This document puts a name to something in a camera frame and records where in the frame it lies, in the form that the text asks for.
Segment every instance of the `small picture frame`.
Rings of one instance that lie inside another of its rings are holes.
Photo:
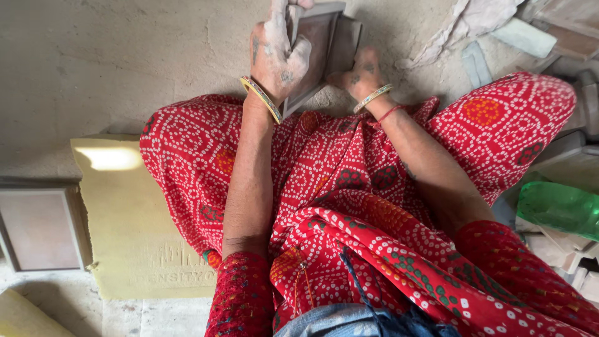
[[[16,273],[85,270],[92,257],[78,186],[0,188],[0,245]]]
[[[326,77],[336,71],[349,71],[358,49],[362,23],[343,15],[345,2],[321,2],[309,10],[287,6],[287,34],[291,46],[298,35],[312,43],[310,66],[298,86],[285,99],[283,119],[326,86]]]

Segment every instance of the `woman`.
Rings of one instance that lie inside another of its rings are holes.
[[[286,4],[250,37],[252,79],[274,106],[310,54],[303,38],[289,45]],[[372,48],[329,81],[358,102],[386,84]],[[407,107],[382,94],[358,115],[276,125],[250,90],[158,110],[140,150],[179,231],[218,270],[207,336],[586,336],[597,310],[489,208],[575,103],[564,82],[516,73],[436,115],[436,97]]]

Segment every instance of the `woman's right hand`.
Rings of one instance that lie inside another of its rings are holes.
[[[314,0],[272,0],[268,21],[258,23],[250,37],[250,74],[276,106],[308,71],[312,50],[303,35],[297,36],[293,49],[289,43],[285,22],[289,3],[306,9],[314,6]]]
[[[346,89],[356,101],[361,102],[387,83],[380,73],[379,56],[374,47],[358,50],[354,60],[351,71],[330,74],[326,80],[338,88]]]

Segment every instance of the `gold bangle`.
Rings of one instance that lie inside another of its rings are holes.
[[[247,76],[242,76],[239,79],[239,81],[241,81],[241,84],[246,89],[246,91],[249,91],[249,89],[251,89],[258,95],[258,97],[260,97],[262,102],[266,104],[266,107],[268,107],[270,113],[273,115],[274,121],[277,122],[277,124],[281,124],[283,117],[281,116],[279,109],[277,108],[277,106],[274,105],[273,101],[271,101],[270,98],[264,93],[262,88],[260,88],[260,86],[258,86],[256,82],[254,82],[251,78]]]
[[[384,94],[385,92],[387,92],[391,89],[393,89],[393,85],[388,84],[388,85],[380,88],[379,90],[373,92],[372,94],[368,95],[366,98],[364,98],[363,101],[360,102],[360,104],[358,104],[355,108],[353,108],[354,115],[357,114],[360,110],[362,110],[362,108],[365,107],[366,104],[370,103],[373,99],[381,96],[382,94]]]

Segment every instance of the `concrete floor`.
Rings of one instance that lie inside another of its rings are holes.
[[[21,0],[0,2],[0,177],[79,178],[69,139],[139,134],[158,108],[208,93],[242,95],[248,36],[269,0]],[[436,64],[400,70],[447,14],[446,0],[348,0],[382,69],[415,103],[447,105],[470,89],[461,67],[467,41]],[[479,38],[495,78],[531,58]],[[343,115],[355,103],[326,88],[307,108]],[[20,277],[0,265],[0,290],[17,289],[78,336],[203,334],[208,300],[103,303],[88,273]],[[146,314],[157,308],[160,317]],[[181,306],[192,308],[178,311]],[[156,330],[159,323],[170,330]]]

